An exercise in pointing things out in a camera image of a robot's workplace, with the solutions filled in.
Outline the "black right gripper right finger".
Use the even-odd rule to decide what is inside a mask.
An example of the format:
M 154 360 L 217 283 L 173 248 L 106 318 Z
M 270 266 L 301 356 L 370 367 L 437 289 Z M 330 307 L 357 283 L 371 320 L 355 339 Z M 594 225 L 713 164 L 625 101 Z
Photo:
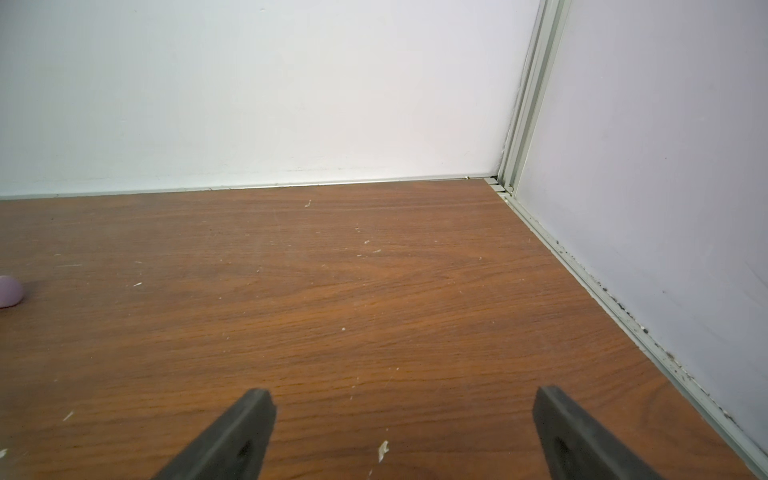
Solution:
M 537 389 L 532 415 L 553 479 L 661 477 L 555 385 Z

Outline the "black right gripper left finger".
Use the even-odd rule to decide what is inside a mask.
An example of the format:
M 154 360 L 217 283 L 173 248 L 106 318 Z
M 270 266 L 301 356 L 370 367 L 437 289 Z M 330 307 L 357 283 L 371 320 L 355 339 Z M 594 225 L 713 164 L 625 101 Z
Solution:
M 156 479 L 256 479 L 277 408 L 270 392 L 251 389 L 173 457 Z

